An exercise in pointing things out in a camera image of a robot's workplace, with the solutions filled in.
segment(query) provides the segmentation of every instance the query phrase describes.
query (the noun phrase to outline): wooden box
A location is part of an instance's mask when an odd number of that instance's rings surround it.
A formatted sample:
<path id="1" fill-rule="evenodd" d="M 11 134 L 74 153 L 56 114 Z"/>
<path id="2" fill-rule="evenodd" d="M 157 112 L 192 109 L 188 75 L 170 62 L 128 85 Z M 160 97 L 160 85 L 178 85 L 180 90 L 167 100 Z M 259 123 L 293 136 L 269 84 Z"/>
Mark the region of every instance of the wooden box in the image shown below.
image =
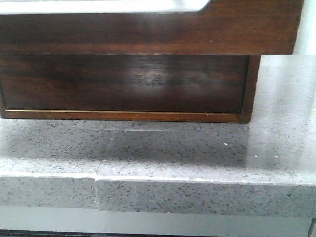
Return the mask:
<path id="1" fill-rule="evenodd" d="M 291 54 L 302 0 L 199 12 L 0 16 L 4 118 L 249 122 L 260 55 Z"/>

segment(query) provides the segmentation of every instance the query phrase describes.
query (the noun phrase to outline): countertop surface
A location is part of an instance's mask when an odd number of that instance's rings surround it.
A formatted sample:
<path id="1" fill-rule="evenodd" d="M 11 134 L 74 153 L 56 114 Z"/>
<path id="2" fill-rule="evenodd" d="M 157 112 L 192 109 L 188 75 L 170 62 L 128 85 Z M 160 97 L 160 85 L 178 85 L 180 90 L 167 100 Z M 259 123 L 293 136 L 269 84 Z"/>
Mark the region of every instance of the countertop surface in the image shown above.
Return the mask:
<path id="1" fill-rule="evenodd" d="M 262 57 L 250 124 L 0 119 L 0 205 L 316 217 L 316 57 Z"/>

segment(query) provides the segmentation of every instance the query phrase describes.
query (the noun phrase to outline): wooden drawer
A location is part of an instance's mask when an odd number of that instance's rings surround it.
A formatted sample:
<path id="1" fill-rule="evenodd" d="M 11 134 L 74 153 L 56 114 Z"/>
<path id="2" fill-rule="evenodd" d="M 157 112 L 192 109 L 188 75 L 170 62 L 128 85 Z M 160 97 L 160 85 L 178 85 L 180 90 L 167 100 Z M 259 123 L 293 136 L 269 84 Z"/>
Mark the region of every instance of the wooden drawer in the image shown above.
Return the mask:
<path id="1" fill-rule="evenodd" d="M 247 122 L 258 65 L 249 56 L 3 54 L 3 115 Z"/>
<path id="2" fill-rule="evenodd" d="M 212 0 L 173 14 L 0 16 L 0 53 L 291 54 L 303 0 Z"/>

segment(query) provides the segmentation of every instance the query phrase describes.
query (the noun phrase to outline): wooden frame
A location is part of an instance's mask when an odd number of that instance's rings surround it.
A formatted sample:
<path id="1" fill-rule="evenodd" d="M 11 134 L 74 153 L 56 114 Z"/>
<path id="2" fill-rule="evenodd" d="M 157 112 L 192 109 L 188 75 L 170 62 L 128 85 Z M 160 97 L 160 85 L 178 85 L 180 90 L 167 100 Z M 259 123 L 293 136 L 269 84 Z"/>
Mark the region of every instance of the wooden frame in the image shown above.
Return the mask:
<path id="1" fill-rule="evenodd" d="M 260 56 L 249 56 L 242 113 L 132 112 L 90 110 L 8 109 L 1 96 L 1 115 L 7 119 L 83 119 L 248 123 L 251 120 Z"/>

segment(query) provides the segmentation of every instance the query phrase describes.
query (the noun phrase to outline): quartz countertop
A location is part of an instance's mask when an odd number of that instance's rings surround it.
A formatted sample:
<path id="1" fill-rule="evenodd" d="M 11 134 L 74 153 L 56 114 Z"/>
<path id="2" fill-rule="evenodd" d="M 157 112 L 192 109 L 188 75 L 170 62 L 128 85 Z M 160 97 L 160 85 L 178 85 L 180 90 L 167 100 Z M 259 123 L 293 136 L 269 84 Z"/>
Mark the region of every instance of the quartz countertop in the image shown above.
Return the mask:
<path id="1" fill-rule="evenodd" d="M 316 217 L 316 57 L 262 57 L 250 124 L 0 119 L 0 205 Z"/>

